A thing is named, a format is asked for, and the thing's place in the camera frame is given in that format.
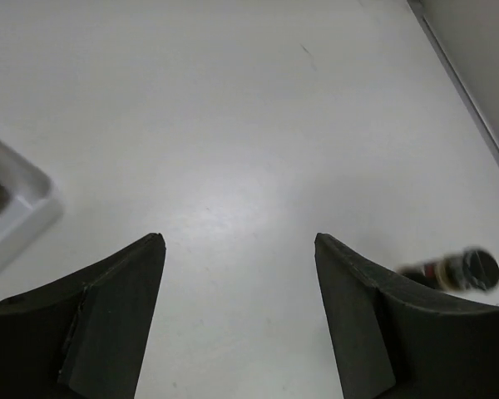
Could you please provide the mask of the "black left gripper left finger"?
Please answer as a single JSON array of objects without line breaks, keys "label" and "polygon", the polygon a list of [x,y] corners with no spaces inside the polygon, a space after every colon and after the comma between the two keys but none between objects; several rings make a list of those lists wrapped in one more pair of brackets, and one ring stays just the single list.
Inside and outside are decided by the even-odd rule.
[{"label": "black left gripper left finger", "polygon": [[0,398],[132,398],[166,260],[161,234],[0,301]]}]

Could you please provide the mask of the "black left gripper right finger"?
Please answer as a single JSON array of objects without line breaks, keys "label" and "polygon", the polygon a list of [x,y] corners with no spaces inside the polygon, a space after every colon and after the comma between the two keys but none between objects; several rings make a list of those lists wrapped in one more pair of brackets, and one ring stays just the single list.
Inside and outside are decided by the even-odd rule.
[{"label": "black left gripper right finger", "polygon": [[330,234],[315,263],[343,396],[499,398],[499,307],[422,286]]}]

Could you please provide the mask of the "brown spice jar dark cap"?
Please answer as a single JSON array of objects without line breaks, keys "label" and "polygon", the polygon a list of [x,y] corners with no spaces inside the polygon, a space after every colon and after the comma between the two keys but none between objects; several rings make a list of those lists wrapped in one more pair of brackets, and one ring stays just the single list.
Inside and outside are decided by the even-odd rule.
[{"label": "brown spice jar dark cap", "polygon": [[447,293],[495,290],[499,284],[499,266],[490,252],[480,247],[421,263],[407,264],[395,272],[423,286]]}]

